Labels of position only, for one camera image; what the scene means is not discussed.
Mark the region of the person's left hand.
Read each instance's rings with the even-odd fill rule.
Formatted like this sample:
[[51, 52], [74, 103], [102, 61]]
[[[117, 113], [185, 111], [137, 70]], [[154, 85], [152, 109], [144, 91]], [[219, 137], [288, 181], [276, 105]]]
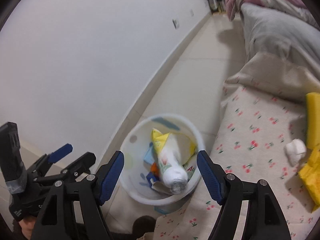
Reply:
[[36, 223], [36, 217], [29, 216], [21, 221], [12, 221], [14, 239], [31, 240], [33, 229]]

